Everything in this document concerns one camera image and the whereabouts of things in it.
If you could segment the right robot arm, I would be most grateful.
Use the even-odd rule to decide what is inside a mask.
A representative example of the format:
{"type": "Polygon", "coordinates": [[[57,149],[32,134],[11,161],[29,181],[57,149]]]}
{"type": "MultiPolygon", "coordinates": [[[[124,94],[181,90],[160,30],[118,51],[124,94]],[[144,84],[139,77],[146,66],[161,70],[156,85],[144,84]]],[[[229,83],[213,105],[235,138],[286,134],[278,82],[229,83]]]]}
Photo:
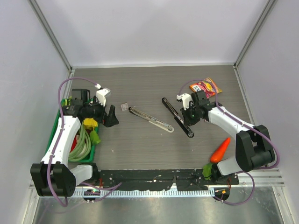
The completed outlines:
{"type": "Polygon", "coordinates": [[[184,124],[193,126],[204,119],[222,128],[235,140],[234,156],[217,162],[211,168],[211,179],[216,184],[224,183],[228,175],[264,168],[276,161],[274,146],[268,129],[245,122],[226,110],[217,101],[210,102],[204,91],[177,95],[182,102],[184,124]]]}

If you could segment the red white staple box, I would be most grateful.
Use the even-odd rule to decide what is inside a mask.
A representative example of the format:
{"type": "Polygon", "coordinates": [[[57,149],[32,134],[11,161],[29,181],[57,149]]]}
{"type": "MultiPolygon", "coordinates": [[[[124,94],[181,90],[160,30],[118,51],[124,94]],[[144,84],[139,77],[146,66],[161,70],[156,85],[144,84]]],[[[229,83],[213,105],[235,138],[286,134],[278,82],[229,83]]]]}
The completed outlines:
{"type": "Polygon", "coordinates": [[[126,110],[128,110],[128,104],[127,104],[127,103],[123,103],[123,104],[121,104],[121,110],[122,110],[122,111],[126,111],[126,110]]]}

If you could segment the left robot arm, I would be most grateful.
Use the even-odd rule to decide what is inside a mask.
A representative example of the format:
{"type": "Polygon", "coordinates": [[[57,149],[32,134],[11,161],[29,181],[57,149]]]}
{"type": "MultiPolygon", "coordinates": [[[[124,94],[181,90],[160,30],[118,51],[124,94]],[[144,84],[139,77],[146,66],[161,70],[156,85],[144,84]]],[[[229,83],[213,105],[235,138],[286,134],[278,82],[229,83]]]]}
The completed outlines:
{"type": "Polygon", "coordinates": [[[72,159],[70,153],[77,132],[84,130],[84,119],[94,119],[105,127],[119,124],[115,115],[115,106],[111,105],[109,112],[105,111],[108,88],[100,88],[93,98],[86,89],[74,89],[76,96],[62,106],[63,115],[58,119],[58,125],[51,145],[40,163],[31,166],[30,174],[39,196],[70,197],[75,187],[82,182],[95,186],[100,179],[100,173],[95,163],[87,163],[68,168],[72,159]]]}

